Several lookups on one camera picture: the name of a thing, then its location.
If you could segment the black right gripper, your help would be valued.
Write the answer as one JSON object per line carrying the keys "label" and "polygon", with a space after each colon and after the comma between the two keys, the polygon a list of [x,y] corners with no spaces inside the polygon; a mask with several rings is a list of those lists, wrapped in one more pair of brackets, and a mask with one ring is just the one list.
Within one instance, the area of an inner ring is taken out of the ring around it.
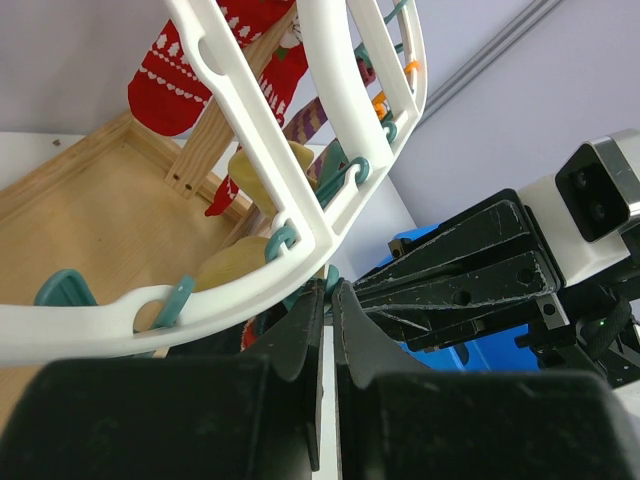
{"label": "black right gripper", "polygon": [[630,255],[558,292],[558,273],[531,210],[502,199],[442,227],[354,284],[367,316],[412,352],[432,352],[521,325],[515,338],[545,369],[585,370],[611,385],[639,380],[639,227]]}

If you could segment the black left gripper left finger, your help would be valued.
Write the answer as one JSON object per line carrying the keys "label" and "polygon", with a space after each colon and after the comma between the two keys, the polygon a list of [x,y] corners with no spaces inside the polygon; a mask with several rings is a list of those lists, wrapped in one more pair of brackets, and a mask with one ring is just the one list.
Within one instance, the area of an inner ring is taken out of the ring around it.
{"label": "black left gripper left finger", "polygon": [[233,356],[56,361],[1,438],[5,479],[308,479],[325,291]]}

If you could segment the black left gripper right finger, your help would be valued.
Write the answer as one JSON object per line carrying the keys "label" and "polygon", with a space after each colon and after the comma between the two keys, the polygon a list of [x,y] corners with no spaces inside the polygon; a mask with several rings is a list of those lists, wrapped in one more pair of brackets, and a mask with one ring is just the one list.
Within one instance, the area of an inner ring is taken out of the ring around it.
{"label": "black left gripper right finger", "polygon": [[635,479],[629,414],[594,374],[440,372],[332,295],[343,479]]}

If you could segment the white round clip hanger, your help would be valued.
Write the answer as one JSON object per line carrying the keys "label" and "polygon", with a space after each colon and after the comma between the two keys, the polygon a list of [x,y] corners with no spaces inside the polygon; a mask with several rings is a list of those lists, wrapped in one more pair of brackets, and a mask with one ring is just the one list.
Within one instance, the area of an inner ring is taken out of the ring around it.
{"label": "white round clip hanger", "polygon": [[[334,254],[389,173],[424,112],[428,74],[416,5],[410,7],[411,55],[398,55],[374,1],[301,1],[301,36],[321,104],[349,160],[364,157],[370,171],[359,186],[352,167],[343,187],[322,208],[290,150],[213,1],[168,5],[188,60],[213,92],[256,169],[277,169],[264,183],[278,207],[276,256],[228,284],[192,293],[173,326],[152,328],[174,286],[132,290],[104,306],[1,309],[1,361],[43,364],[62,358],[117,357],[191,342],[234,326],[292,294]],[[374,68],[365,87],[356,57]],[[407,78],[404,67],[420,67]],[[391,116],[380,121],[372,99],[383,91]]]}

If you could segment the yellow sock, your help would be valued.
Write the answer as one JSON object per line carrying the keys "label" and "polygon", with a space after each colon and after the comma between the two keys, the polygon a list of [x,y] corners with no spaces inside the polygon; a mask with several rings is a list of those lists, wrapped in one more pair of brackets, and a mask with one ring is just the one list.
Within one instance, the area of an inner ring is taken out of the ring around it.
{"label": "yellow sock", "polygon": [[254,272],[266,264],[269,239],[248,236],[210,256],[194,276],[184,276],[157,312],[152,328],[173,326],[181,308],[192,293],[210,290]]}
{"label": "yellow sock", "polygon": [[[289,141],[288,144],[298,162],[298,169],[306,173],[306,170],[314,160],[314,152],[294,141]],[[272,178],[273,173],[276,171],[277,169],[272,165],[266,168],[264,164],[261,164],[261,167],[256,169],[250,156],[244,150],[235,153],[228,163],[230,179],[256,204],[258,210],[269,219],[273,219],[278,214],[278,207],[274,203],[264,179],[266,174],[269,174],[269,177]]]}

